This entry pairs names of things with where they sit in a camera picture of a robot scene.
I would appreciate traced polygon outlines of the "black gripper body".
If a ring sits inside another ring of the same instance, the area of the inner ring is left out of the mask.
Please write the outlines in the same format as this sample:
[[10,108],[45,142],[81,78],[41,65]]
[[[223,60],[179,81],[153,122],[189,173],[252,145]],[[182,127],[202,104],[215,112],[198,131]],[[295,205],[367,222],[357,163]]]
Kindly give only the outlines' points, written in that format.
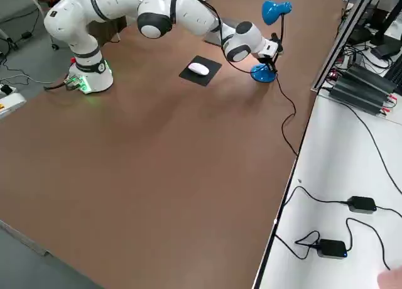
[[258,52],[258,61],[260,63],[276,63],[278,57],[282,54],[282,40],[276,33],[272,33],[270,39],[264,39],[264,46],[262,50]]

